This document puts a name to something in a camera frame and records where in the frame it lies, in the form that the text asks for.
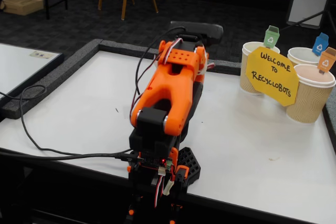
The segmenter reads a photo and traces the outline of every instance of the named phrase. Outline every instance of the recycling symbol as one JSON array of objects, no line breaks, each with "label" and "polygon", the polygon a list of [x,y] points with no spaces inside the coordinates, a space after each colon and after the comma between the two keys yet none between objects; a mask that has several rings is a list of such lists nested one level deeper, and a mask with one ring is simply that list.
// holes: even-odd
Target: recycling symbol
[{"label": "recycling symbol", "polygon": [[329,61],[325,60],[324,62],[322,62],[322,65],[324,65],[325,67],[329,66]]}]

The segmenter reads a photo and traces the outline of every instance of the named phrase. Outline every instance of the cardboard box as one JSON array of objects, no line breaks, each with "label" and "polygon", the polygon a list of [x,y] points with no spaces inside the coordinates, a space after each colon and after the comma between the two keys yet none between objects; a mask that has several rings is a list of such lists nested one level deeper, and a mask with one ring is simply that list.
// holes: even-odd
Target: cardboard box
[{"label": "cardboard box", "polygon": [[0,9],[4,12],[23,16],[43,8],[43,0],[2,0],[0,4]]}]

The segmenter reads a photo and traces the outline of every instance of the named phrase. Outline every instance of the dark carpet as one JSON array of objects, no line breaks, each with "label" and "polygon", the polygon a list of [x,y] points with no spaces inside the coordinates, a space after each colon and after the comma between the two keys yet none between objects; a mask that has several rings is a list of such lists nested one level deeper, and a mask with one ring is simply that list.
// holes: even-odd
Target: dark carpet
[{"label": "dark carpet", "polygon": [[[222,25],[224,38],[220,45],[208,49],[210,58],[239,62],[245,42],[261,41],[269,25],[286,26],[286,11],[271,10],[272,0],[265,0],[263,8],[239,6],[248,4],[241,0],[236,5],[199,0],[156,1],[158,14],[151,0],[135,0],[135,6],[129,0],[125,21],[121,20],[122,0],[103,0],[102,11],[97,9],[98,0],[69,0],[69,10],[63,4],[51,9],[51,20],[46,20],[44,11],[28,16],[0,13],[0,42],[63,52],[70,57],[95,38],[148,46],[168,29],[171,20],[187,20]],[[336,46],[327,20],[321,30],[293,27],[284,31],[277,46],[283,55],[291,47],[312,47],[321,31],[330,36],[330,46]]]}]

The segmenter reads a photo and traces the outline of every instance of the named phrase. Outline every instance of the white wire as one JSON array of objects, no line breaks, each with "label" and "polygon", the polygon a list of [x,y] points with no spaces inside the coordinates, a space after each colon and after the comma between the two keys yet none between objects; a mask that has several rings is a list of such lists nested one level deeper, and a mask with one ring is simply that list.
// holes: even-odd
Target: white wire
[{"label": "white wire", "polygon": [[170,45],[170,47],[169,47],[169,49],[168,49],[168,51],[167,51],[167,53],[166,53],[166,55],[164,56],[164,59],[163,59],[163,64],[164,64],[164,65],[166,65],[166,62],[167,62],[167,60],[168,60],[168,56],[169,56],[169,54],[171,53],[171,51],[173,50],[173,47],[175,47],[176,44],[179,43],[180,41],[183,42],[183,39],[182,39],[182,38],[178,38],[176,41],[174,41],[174,42]]},{"label": "white wire", "polygon": [[162,181],[162,176],[160,176],[159,180],[157,181],[154,208],[156,208],[157,203],[158,203],[158,195],[159,195],[159,189],[160,189],[161,181]]}]

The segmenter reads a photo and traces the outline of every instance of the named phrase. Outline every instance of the paper cup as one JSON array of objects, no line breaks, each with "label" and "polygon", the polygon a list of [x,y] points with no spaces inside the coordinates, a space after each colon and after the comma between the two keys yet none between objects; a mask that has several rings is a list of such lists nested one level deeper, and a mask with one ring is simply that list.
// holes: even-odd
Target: paper cup
[{"label": "paper cup", "polygon": [[330,72],[320,74],[315,65],[300,64],[294,69],[299,77],[299,89],[295,104],[288,106],[286,113],[298,122],[313,123],[336,84],[335,76]]},{"label": "paper cup", "polygon": [[[256,42],[256,41],[252,41],[252,42],[248,42],[248,43],[245,43],[243,45],[243,48],[242,48],[242,63],[241,63],[241,69],[240,69],[240,87],[251,93],[251,94],[261,94],[259,91],[255,90],[251,84],[251,82],[248,80],[245,72],[246,72],[246,66],[247,66],[247,57],[248,55],[253,52],[254,50],[256,50],[258,47],[265,47],[264,46],[264,43],[262,42]],[[280,50],[279,48],[277,47],[273,47],[271,49],[272,51],[275,51],[277,52],[278,54],[280,53]]]},{"label": "paper cup", "polygon": [[320,57],[313,53],[311,48],[293,47],[288,50],[287,58],[293,63],[293,66],[298,64],[310,64],[317,66]]}]

